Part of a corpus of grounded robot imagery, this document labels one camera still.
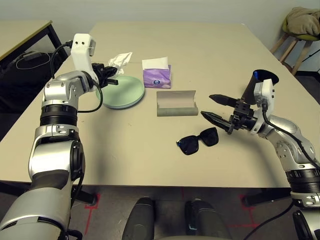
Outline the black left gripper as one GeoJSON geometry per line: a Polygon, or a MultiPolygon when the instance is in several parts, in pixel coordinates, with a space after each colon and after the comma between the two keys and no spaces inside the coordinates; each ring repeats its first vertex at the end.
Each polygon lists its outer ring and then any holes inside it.
{"type": "Polygon", "coordinates": [[[92,63],[92,69],[98,78],[98,84],[101,88],[104,88],[107,85],[119,84],[117,79],[109,78],[110,75],[115,75],[118,69],[114,66],[104,66],[103,63],[92,63]]]}

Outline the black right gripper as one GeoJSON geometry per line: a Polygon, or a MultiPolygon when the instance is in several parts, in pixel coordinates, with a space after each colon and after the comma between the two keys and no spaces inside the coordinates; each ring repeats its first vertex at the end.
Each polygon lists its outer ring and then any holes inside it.
{"type": "Polygon", "coordinates": [[[254,110],[251,109],[250,104],[245,103],[242,99],[235,99],[222,94],[212,94],[209,98],[220,105],[233,107],[234,111],[230,116],[229,121],[213,112],[201,111],[201,115],[207,121],[223,129],[229,135],[233,130],[252,130],[255,125],[255,117],[254,110]]]}

